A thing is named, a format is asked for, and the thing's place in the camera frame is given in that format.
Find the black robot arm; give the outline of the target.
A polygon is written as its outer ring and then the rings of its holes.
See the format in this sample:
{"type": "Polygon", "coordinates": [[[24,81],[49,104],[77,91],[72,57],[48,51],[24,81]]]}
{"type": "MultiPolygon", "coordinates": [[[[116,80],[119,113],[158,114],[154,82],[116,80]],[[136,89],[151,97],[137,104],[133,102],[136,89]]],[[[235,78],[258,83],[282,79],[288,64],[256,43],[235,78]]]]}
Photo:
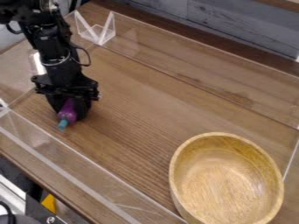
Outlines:
{"type": "Polygon", "coordinates": [[[71,40],[71,26],[53,0],[0,0],[0,25],[19,24],[13,34],[23,34],[40,54],[45,73],[32,77],[35,91],[44,95],[56,113],[71,107],[77,120],[88,116],[99,99],[99,83],[83,73],[89,65],[80,61],[83,47],[71,40]]]}

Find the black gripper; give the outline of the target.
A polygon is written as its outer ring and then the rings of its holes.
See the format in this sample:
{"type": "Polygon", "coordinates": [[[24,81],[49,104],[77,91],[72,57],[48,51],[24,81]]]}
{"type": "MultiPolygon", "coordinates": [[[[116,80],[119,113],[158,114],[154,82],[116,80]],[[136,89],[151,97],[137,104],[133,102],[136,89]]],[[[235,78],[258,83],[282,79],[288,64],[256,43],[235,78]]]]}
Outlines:
{"type": "Polygon", "coordinates": [[[88,116],[91,101],[99,99],[99,83],[84,75],[80,64],[72,59],[43,59],[41,65],[45,68],[45,73],[32,77],[35,92],[45,95],[56,113],[60,112],[65,100],[76,98],[77,120],[83,120],[88,116]]]}

